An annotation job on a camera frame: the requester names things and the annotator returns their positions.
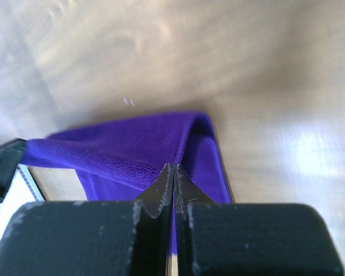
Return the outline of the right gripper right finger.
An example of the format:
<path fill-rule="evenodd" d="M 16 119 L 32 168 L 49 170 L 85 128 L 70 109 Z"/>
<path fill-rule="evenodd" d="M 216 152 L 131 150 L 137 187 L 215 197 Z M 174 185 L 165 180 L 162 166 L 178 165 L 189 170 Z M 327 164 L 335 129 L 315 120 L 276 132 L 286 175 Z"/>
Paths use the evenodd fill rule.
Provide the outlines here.
<path fill-rule="evenodd" d="M 320 214 L 304 204 L 218 204 L 174 168 L 179 275 L 343 275 Z"/>

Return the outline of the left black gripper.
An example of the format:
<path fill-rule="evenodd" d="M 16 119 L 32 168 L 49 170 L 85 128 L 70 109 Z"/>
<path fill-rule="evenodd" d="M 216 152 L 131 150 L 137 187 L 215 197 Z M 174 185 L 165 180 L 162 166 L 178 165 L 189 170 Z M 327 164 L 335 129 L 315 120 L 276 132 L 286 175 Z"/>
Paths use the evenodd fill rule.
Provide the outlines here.
<path fill-rule="evenodd" d="M 15 139 L 0 145 L 0 204 L 3 203 L 17 167 L 25 153 L 27 141 Z"/>

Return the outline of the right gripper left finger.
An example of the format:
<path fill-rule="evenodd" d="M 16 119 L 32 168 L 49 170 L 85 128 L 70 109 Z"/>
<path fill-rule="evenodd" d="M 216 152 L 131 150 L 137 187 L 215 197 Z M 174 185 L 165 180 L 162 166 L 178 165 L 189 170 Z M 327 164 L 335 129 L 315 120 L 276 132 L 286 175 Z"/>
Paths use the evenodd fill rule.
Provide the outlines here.
<path fill-rule="evenodd" d="M 131 201 L 23 205 L 0 241 L 0 275 L 170 275 L 172 171 Z"/>

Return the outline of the purple towel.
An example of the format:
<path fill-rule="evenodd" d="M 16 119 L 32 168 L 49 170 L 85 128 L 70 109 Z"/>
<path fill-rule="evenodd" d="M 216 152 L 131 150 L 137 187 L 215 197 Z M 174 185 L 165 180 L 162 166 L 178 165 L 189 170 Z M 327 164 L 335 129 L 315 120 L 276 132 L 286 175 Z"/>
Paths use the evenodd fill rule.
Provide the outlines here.
<path fill-rule="evenodd" d="M 21 162 L 75 170 L 90 201 L 132 200 L 165 164 L 180 164 L 212 200 L 232 201 L 212 122 L 196 111 L 107 121 L 32 139 Z"/>

